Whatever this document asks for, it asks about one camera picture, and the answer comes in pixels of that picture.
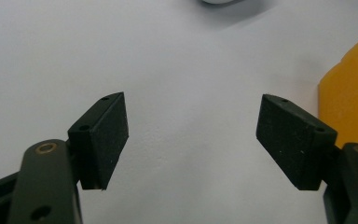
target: yellow object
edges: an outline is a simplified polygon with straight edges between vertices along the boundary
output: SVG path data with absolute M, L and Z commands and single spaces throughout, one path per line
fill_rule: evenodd
M 358 143 L 358 43 L 321 80 L 319 119 L 338 131 L 338 147 Z

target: white table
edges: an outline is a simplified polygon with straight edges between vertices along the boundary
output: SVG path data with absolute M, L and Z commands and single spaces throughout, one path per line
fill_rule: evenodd
M 130 139 L 84 223 L 326 223 L 255 138 L 263 93 L 317 114 L 358 41 L 358 0 L 0 1 L 0 178 L 97 99 L 126 96 Z

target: white surface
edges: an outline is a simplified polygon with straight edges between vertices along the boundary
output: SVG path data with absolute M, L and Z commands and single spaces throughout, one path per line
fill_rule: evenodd
M 0 1 L 0 178 L 97 99 L 126 95 L 130 139 L 85 223 L 325 223 L 255 139 L 262 93 L 312 114 L 358 41 L 358 0 Z

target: yellow plastic block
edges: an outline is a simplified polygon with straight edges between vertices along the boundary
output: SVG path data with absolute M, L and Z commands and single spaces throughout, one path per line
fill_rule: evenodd
M 358 43 L 321 80 L 319 119 L 338 131 L 338 147 L 358 143 Z

